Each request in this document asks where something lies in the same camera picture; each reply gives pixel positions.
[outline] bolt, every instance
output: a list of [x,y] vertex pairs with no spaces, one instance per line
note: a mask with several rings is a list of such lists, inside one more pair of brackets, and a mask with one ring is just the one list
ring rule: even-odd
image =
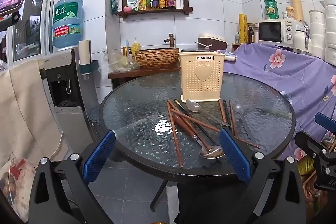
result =
[[40,160],[40,163],[45,164],[47,161],[48,161],[48,158],[42,158],[42,159]]
[[291,164],[294,162],[294,158],[291,157],[291,156],[287,157],[287,160],[288,160],[288,162],[290,162]]
[[261,160],[264,158],[264,154],[261,153],[261,152],[257,152],[254,154],[254,156],[258,159],[258,160]]
[[71,160],[77,160],[78,158],[79,158],[79,155],[78,155],[77,153],[72,154],[72,155],[70,156],[70,159],[71,159]]

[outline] textured glass tabletop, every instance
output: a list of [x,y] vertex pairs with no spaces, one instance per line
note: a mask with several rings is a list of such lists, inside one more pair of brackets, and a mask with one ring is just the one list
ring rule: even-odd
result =
[[[194,170],[194,174],[206,176],[232,174],[233,169],[226,156],[219,160],[204,159],[199,155],[200,146],[185,132],[177,127],[177,136],[183,169],[179,169],[172,130],[167,112],[167,100],[180,101],[181,84],[179,72],[161,73],[132,80],[108,95],[102,103],[101,124],[115,131],[118,142],[125,154],[131,151],[138,156],[137,161],[146,164],[155,162],[162,169],[176,169],[178,174]],[[223,74],[221,99],[242,105],[243,115],[250,130],[264,154],[275,153],[279,146],[288,144],[288,135],[293,135],[293,113],[289,102],[273,88],[250,78]],[[221,119],[218,102],[203,102],[200,105]],[[192,116],[217,128],[221,126],[210,117],[201,113]],[[248,138],[240,115],[235,112],[239,137]],[[218,133],[206,131],[219,143]],[[211,142],[200,132],[209,144]]]

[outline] metal spoon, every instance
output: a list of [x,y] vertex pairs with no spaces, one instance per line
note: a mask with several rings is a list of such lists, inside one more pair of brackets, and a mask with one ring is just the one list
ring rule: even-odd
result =
[[206,148],[204,143],[197,137],[197,135],[186,125],[186,123],[177,115],[173,115],[174,122],[182,128],[184,131],[189,133],[189,135],[202,147],[199,155],[205,159],[219,159],[225,155],[223,149],[219,145],[208,146],[209,150]]
[[229,127],[230,125],[226,122],[221,121],[220,119],[217,119],[215,116],[210,114],[209,112],[205,111],[198,103],[195,101],[187,99],[185,101],[187,108],[192,112],[203,112],[205,114],[208,114],[211,118],[213,118],[216,122],[222,124],[223,126]]
[[248,126],[248,124],[247,124],[245,118],[244,118],[244,110],[243,110],[243,107],[242,107],[240,104],[234,104],[234,105],[233,105],[233,110],[234,110],[235,112],[238,112],[238,113],[239,113],[239,115],[240,115],[240,117],[241,117],[241,120],[243,121],[244,127],[245,127],[245,129],[246,129],[246,131],[247,131],[247,136],[250,138],[251,142],[252,142],[252,143],[256,143],[256,140],[255,140],[255,138],[253,137],[252,132],[251,132],[251,130],[250,130],[250,128],[249,128],[249,126]]
[[211,151],[209,151],[196,135],[193,136],[193,139],[202,147],[199,152],[201,157],[205,159],[219,159],[225,155],[223,149],[219,145],[210,146]]

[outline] blue water bottle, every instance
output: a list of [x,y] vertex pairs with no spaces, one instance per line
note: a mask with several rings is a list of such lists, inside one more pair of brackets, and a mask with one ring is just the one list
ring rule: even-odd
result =
[[83,1],[60,0],[54,5],[52,44],[65,49],[82,40]]

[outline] white kettle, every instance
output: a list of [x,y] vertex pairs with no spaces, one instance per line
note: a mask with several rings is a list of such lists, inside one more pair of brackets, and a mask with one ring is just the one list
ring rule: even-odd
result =
[[293,40],[293,52],[311,56],[310,29],[304,21],[302,28],[297,28]]

